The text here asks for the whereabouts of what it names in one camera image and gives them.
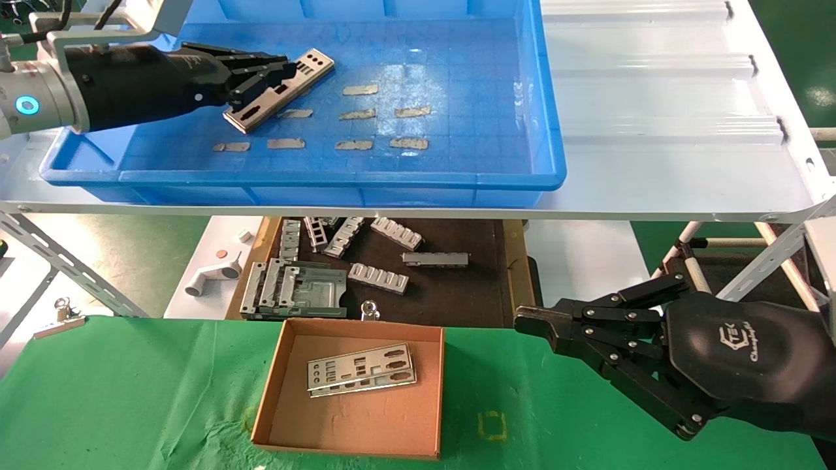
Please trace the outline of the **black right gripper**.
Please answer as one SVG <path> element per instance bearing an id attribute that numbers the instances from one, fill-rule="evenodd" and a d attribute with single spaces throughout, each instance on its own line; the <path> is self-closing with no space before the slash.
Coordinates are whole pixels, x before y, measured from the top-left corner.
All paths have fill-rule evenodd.
<path id="1" fill-rule="evenodd" d="M 596 300 L 522 305 L 514 329 L 546 339 L 553 354 L 583 361 L 683 441 L 719 415 L 833 441 L 835 351 L 821 313 L 706 292 L 680 298 L 689 289 L 684 275 L 674 273 Z M 656 327 L 662 319 L 656 308 L 666 303 L 672 366 L 708 398 L 665 361 L 595 327 Z M 592 326 L 573 326 L 580 324 Z"/>

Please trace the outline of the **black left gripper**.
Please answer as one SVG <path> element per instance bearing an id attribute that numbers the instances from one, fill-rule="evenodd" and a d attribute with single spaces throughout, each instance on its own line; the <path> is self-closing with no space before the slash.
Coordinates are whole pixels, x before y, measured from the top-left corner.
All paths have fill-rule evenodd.
<path id="1" fill-rule="evenodd" d="M 183 42 L 174 51 L 130 44 L 66 53 L 88 119 L 83 132 L 175 118 L 227 99 L 230 107 L 242 109 L 297 74 L 297 63 L 286 55 L 196 42 Z"/>

